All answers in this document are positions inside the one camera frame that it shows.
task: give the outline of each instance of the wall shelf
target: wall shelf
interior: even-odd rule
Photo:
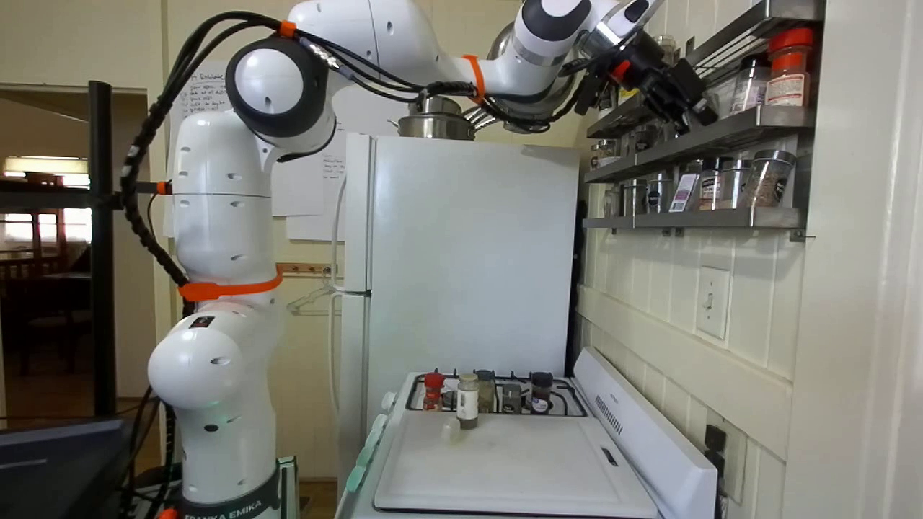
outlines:
[[[585,220],[582,229],[725,229],[725,232],[799,232],[803,210],[796,209],[752,209],[752,210],[698,210],[698,215],[638,215],[612,220]]]
[[[709,89],[726,86],[725,82],[738,72],[744,56],[761,52],[768,34],[793,23],[819,23],[824,0],[761,0],[742,17],[726,23],[709,42],[686,56],[695,72]],[[651,122],[643,98],[634,95],[615,107],[605,120],[589,128],[589,140],[628,140],[633,130]],[[620,216],[589,216],[582,229],[610,232],[683,232],[683,229],[721,229],[721,232],[790,232],[793,241],[806,241],[807,225],[807,189],[810,189],[810,143],[814,111],[803,107],[752,107],[748,112],[726,117],[709,128],[692,128],[677,140],[659,143],[647,150],[634,150],[612,160],[610,164],[585,170],[585,186],[620,186],[634,197],[620,200]],[[793,154],[793,170],[786,186],[786,197],[777,209],[738,209],[738,210],[695,210],[683,215],[650,215],[643,209],[647,177],[659,173],[659,183],[677,183],[680,167],[695,160],[718,160],[732,154],[788,150]]]
[[[709,128],[698,128],[680,140],[664,143],[651,150],[624,157],[605,167],[585,173],[582,183],[628,183],[667,164],[695,157],[718,157],[764,140],[781,140],[814,130],[814,112],[799,107],[755,107]]]
[[[751,7],[742,17],[726,23],[721,33],[715,33],[709,42],[695,46],[686,60],[692,69],[709,83],[726,82],[738,60],[755,50],[764,46],[764,37],[790,23],[819,23],[824,11],[823,0],[761,0]],[[650,122],[651,112],[643,107],[643,98],[634,95],[617,111],[612,111],[605,120],[595,122],[585,137],[589,140],[617,140],[625,130],[638,128],[641,122]]]

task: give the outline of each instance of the window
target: window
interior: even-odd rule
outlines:
[[[86,163],[79,157],[8,157],[2,164],[2,177],[26,177],[28,170],[54,173],[62,177],[62,186],[89,190]],[[38,229],[43,244],[54,244],[54,215],[40,215]],[[89,244],[89,232],[89,209],[64,210],[67,244]],[[31,244],[31,216],[5,215],[2,238],[8,244]]]

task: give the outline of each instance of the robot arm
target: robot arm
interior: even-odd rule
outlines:
[[[279,150],[278,157],[320,150],[336,134],[328,69],[364,83],[349,69],[356,65],[347,56],[328,59],[333,50],[320,50],[320,42],[325,42],[376,65],[376,69],[364,68],[360,72],[398,75],[400,83],[390,82],[400,89],[396,94],[398,101],[442,94],[470,95],[514,128],[548,128],[571,89],[562,69],[571,68],[574,46],[595,42],[591,60],[612,65],[615,56],[625,56],[656,9],[659,0],[624,0],[617,7],[612,0],[526,0],[499,52],[483,60],[470,56],[448,59],[412,0],[307,0],[288,14],[302,37],[269,37],[232,60],[227,98],[233,112]]]
[[[134,229],[170,272],[191,311],[154,353],[151,383],[177,409],[186,454],[181,503],[191,516],[250,512],[279,516],[274,490],[274,414],[265,366],[279,344],[274,303],[269,170],[279,160],[323,150],[336,137],[328,72],[347,75],[396,101],[467,95],[516,128],[543,128],[574,107],[574,50],[585,42],[589,75],[612,82],[628,60],[625,82],[660,94],[670,120],[690,117],[692,82],[664,68],[641,27],[659,0],[526,0],[514,29],[487,60],[448,59],[411,0],[302,0],[291,23],[256,14],[219,14],[239,27],[269,27],[227,65],[233,111],[191,117],[177,137],[173,241],[164,254],[135,205],[138,164],[154,130],[167,117],[181,82],[201,56],[177,60],[164,101],[144,122],[121,179]]]

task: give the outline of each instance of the orange ring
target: orange ring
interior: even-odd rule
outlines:
[[[245,295],[263,295],[284,285],[284,272],[278,269],[274,281],[265,284],[248,284],[248,285],[219,285],[219,284],[186,284],[178,285],[181,301],[201,303],[201,301],[219,301],[219,298],[245,298]]]
[[[167,195],[173,195],[173,186],[170,183],[154,183],[154,195],[167,197]]]
[[[284,22],[284,23],[279,23],[279,37],[285,37],[285,42],[295,42],[295,37],[298,37],[295,22]]]
[[[487,83],[484,83],[483,60],[478,60],[477,56],[464,56],[464,60],[470,65],[470,72],[473,72],[473,101],[477,101],[477,105],[484,105],[484,98],[487,98]]]

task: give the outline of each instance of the doorway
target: doorway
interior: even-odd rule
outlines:
[[[154,262],[116,216],[113,238],[89,238],[82,210],[8,205],[23,183],[47,183],[50,195],[79,190],[50,167],[14,170],[8,160],[89,157],[86,94],[0,86],[0,427],[43,427],[95,415],[95,339],[89,311],[93,244],[116,245],[116,382],[113,398],[142,398],[144,360],[154,349]],[[121,163],[148,112],[144,95],[113,95],[113,164]]]

